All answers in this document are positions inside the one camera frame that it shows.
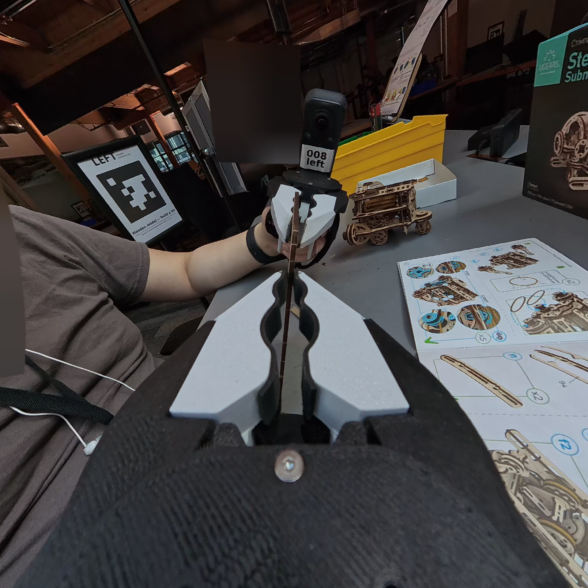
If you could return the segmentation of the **small document stand with sheet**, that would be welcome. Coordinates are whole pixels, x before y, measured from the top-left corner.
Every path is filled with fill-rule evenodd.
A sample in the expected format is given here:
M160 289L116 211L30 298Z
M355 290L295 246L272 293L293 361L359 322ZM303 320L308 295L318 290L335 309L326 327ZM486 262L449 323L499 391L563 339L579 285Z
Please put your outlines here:
M390 123L396 123L401 117L420 67L423 45L447 3L448 1L428 1L403 45L380 102L380 114Z

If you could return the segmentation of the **black metal pole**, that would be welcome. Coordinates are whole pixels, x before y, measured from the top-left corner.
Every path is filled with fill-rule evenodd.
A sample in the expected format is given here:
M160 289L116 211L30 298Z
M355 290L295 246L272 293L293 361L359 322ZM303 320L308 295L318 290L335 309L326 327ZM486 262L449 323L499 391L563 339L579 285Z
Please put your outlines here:
M139 25L139 22L136 18L135 12L133 11L129 1L118 1L118 3L120 4L121 9L125 15L125 18L127 19L131 30L135 34L136 39L139 42L139 44L143 50L143 53L146 56L150 66L151 66L151 69L153 69L153 71L154 71L154 74L156 76L158 84L161 87L161 89L163 90L166 99L168 100L169 106L171 107L172 112L174 113L176 120L180 125L181 131L186 135L186 137L189 141L189 144L191 145L192 149L194 150L194 154L195 154L197 163L200 165L200 167L201 167L205 177L209 181L211 187L213 187L215 189L216 193L220 196L221 200L223 201L226 209L228 210L228 212L232 218L233 223L235 224L235 226L237 227L239 232L244 231L245 229L241 226L241 223L239 222L237 216L235 215L234 211L232 210L232 208L230 206L230 203L227 200L228 193L226 192L226 189L224 188L224 184L218 178L217 172L215 172L213 169L210 168L209 164L207 163L207 160L202 158L201 150L197 146L195 139L192 136L190 130L187 128L187 121L181 111L180 106L178 105L176 98L173 95L171 85L169 84L167 77L165 76L163 70L159 66L157 60L152 55L151 49L143 37L143 34L141 32L141 27Z

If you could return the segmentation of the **yellow plastic bin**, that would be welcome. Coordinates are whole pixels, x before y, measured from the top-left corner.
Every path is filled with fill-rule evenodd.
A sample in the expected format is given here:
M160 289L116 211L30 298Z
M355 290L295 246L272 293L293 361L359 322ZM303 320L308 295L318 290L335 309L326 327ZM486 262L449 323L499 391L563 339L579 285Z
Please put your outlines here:
M424 160L443 161L446 114L415 116L367 136L345 143L337 150L331 177L348 194L363 180Z

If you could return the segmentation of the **person's left hand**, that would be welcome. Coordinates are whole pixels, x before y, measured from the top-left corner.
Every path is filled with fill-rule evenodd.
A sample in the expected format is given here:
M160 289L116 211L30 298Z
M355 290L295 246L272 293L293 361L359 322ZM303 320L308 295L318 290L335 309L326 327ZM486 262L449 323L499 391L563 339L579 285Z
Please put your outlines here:
M277 261L277 258L283 257L284 254L286 257L288 257L289 245L287 243L282 244L281 253L278 253L278 240L277 238L273 237L266 228L265 221L267 217L271 217L269 206L264 209L260 223L254 227L254 239L256 245L263 252L263 254L272 261ZM296 251L296 262L306 263L307 261L310 261L318 253L320 253L320 251L325 246L325 242L326 238L324 236L320 236L315 240L312 249L310 246L298 248Z

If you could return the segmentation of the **white cardboard box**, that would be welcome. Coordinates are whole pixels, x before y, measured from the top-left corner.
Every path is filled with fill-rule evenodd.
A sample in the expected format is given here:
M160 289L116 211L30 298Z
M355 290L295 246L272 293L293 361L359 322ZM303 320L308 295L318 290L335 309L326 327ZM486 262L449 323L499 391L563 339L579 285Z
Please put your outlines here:
M363 186L378 182L383 186L393 185L402 180L416 179L416 207L430 209L433 205L455 200L457 197L457 179L455 175L436 159L428 159L394 171L360 181L356 193L363 191Z

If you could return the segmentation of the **black wristband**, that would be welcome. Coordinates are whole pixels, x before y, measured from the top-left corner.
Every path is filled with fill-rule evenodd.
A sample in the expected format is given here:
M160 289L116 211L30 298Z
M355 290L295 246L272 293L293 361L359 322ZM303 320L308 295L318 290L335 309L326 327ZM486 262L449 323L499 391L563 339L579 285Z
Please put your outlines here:
M269 256L268 254L264 253L264 251L258 246L255 240L254 230L260 225L261 223L257 223L254 226L251 226L246 232L246 245L249 253L252 255L254 260L260 263L261 265L268 265L277 261L285 260L285 255L279 254L276 256Z

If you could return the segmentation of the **wooden model vehicle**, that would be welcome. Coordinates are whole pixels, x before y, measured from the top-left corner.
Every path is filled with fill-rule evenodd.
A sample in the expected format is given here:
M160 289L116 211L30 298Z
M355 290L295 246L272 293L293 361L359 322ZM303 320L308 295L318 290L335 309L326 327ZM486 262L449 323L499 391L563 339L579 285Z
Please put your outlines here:
M412 224L421 235L430 232L432 212L417 209L416 183L416 179L391 185L368 181L357 187L349 196L354 202L353 223L343 232L343 239L349 245L361 245L368 240L374 245L384 245L390 230L402 228L408 233Z

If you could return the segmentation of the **laser-cut wooden parts sheet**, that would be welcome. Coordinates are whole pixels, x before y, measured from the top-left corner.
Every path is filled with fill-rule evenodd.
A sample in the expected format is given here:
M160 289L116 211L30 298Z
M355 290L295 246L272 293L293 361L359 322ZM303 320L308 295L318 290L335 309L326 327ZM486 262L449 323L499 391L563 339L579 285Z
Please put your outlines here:
M283 379L284 379L284 372L285 372L286 353L287 353L287 347L288 347L288 332L289 332L289 323L290 323L290 307L291 307L291 302L292 302L293 276L295 273L296 252L297 252L298 241L299 241L299 226L300 226L299 206L300 206L300 192L296 191L295 197L293 199L293 215L292 215L290 241L289 241L288 272L287 272L287 282L286 282L287 287L286 287L286 298L285 298L285 307L284 307L285 313L284 313L284 318L283 318L281 363L280 363L280 370L279 370L280 406L282 404Z

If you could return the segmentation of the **black device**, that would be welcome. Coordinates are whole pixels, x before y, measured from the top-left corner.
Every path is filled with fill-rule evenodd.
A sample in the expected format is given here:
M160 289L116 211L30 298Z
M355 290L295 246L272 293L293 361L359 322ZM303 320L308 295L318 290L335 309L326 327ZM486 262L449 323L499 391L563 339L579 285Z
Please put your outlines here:
M509 111L500 121L476 131L467 141L467 150L475 151L475 158L499 161L518 140L522 109Z

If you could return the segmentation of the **grey metal panel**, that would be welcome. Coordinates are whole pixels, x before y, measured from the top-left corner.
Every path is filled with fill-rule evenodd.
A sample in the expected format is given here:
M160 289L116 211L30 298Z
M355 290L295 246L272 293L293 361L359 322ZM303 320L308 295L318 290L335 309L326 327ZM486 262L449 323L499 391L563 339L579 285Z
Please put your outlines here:
M217 157L215 138L212 130L209 96L203 81L182 107L187 128L194 137L199 154L212 175L215 186L222 195L235 195L247 191L240 169L236 163L221 162Z

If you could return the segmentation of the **white instruction booklet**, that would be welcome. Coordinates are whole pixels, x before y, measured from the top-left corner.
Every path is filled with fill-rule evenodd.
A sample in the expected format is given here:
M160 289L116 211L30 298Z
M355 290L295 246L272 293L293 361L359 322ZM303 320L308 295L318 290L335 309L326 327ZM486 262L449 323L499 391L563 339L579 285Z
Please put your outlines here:
M587 587L587 270L534 238L398 270L419 360L545 552Z

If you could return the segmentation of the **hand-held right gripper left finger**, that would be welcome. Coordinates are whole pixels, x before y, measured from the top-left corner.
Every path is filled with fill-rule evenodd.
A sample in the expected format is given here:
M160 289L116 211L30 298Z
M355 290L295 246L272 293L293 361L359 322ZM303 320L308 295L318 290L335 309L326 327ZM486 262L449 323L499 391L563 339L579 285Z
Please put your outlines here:
M286 272L276 272L206 323L210 333L169 408L171 416L232 423L246 442L260 422L272 422L281 407L273 342L282 332L287 284Z

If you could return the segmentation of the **person's left forearm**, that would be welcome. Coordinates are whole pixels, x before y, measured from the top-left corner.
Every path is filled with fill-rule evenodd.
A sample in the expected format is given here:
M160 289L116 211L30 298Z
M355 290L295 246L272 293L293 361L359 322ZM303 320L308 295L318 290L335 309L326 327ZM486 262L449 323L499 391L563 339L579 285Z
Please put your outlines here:
M139 301L167 303L202 298L260 267L247 247L245 232L192 252L149 249L148 279Z

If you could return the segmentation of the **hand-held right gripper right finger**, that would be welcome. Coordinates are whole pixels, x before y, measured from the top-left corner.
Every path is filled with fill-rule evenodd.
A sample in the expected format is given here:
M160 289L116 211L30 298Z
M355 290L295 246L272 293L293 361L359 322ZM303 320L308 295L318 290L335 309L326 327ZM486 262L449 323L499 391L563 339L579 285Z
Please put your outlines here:
M364 318L299 272L303 415L317 417L335 439L343 425L406 414L409 403Z

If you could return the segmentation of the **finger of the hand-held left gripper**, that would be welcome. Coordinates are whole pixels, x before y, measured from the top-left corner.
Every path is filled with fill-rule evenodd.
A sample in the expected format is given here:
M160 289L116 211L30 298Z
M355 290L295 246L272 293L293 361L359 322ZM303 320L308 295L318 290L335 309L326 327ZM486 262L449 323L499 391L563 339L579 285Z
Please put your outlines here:
M293 244L299 244L299 236L294 236L294 221L298 221L298 227L301 227L299 212L294 212L295 197L300 196L297 188L281 185L276 195L271 200L271 214L273 224L277 231L278 246L282 252L283 246L288 245L288 254L290 254L291 238Z
M316 240L333 225L337 197L333 194L315 194L311 196L311 204L303 222L299 237L299 248L307 249L307 261L313 257Z

